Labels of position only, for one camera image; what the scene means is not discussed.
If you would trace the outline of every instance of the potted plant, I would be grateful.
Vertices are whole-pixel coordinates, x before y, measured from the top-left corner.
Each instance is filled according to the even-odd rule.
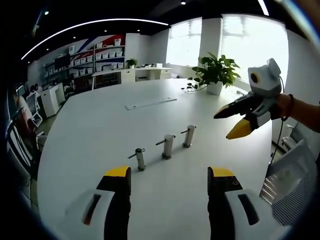
[[[196,78],[189,77],[188,80],[194,80],[196,83],[188,83],[187,89],[198,90],[202,86],[206,87],[209,94],[220,95],[222,86],[226,88],[232,86],[240,75],[234,72],[235,68],[240,68],[235,60],[226,58],[222,55],[217,59],[215,55],[208,52],[209,56],[199,57],[201,66],[192,68],[195,71]]]
[[[125,63],[130,69],[134,69],[135,66],[138,64],[138,60],[135,58],[130,58],[127,61],[125,61]]]

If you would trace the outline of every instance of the white table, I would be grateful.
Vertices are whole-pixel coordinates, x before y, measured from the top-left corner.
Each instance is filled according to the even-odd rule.
[[[136,71],[148,71],[148,79],[170,79],[172,69],[168,67],[136,67],[136,68],[125,68],[125,69],[114,69],[106,71],[98,71],[92,75],[92,90],[95,89],[96,77],[107,75],[107,74],[118,74],[118,82],[134,83],[136,81]]]
[[[186,81],[167,79],[119,84],[72,96],[57,116],[40,160],[37,195],[42,221],[55,226],[69,204],[95,189],[108,170],[129,165],[130,240],[210,239],[207,167],[235,172],[243,188],[259,194],[270,160],[272,123],[249,136],[226,139],[242,118],[213,119],[237,96],[205,90],[184,93]],[[125,105],[175,97],[176,101],[126,110]],[[192,147],[180,131],[196,125]],[[173,157],[163,160],[165,134],[176,134]],[[146,170],[128,159],[146,148]]]

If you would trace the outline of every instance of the metal peg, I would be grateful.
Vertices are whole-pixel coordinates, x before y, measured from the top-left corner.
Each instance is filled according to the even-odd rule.
[[[172,145],[174,143],[174,138],[176,135],[167,134],[164,136],[164,139],[160,142],[157,142],[155,145],[158,146],[160,144],[163,144],[163,153],[162,157],[164,159],[170,159],[172,158]]]
[[[187,148],[187,149],[188,149],[188,148],[191,147],[192,137],[194,136],[194,132],[195,132],[195,129],[196,129],[196,128],[197,128],[197,127],[194,126],[194,125],[189,125],[189,126],[187,126],[187,129],[186,129],[186,130],[183,130],[183,131],[181,132],[181,134],[186,133],[184,142],[183,142],[183,144],[182,144],[182,146],[183,146],[184,148]]]
[[[146,169],[146,166],[145,166],[145,161],[144,161],[144,155],[143,155],[143,152],[146,151],[145,148],[137,148],[135,150],[135,154],[131,155],[128,157],[128,159],[131,159],[133,158],[134,156],[136,156],[136,159],[138,161],[138,170],[139,171],[144,171]]]

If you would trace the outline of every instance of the window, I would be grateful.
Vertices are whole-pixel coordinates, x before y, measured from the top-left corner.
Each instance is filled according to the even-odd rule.
[[[236,72],[249,86],[248,68],[267,64],[274,58],[281,69],[286,84],[289,47],[286,27],[283,23],[265,17],[244,14],[222,15],[220,54],[234,59],[241,67]]]
[[[172,25],[169,31],[166,63],[197,66],[200,50],[202,18]]]

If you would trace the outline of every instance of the white flower pot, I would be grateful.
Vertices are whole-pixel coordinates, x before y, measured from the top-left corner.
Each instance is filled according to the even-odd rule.
[[[210,84],[206,87],[206,92],[208,94],[213,94],[219,96],[222,90],[222,82],[218,81],[217,83],[210,82]]]

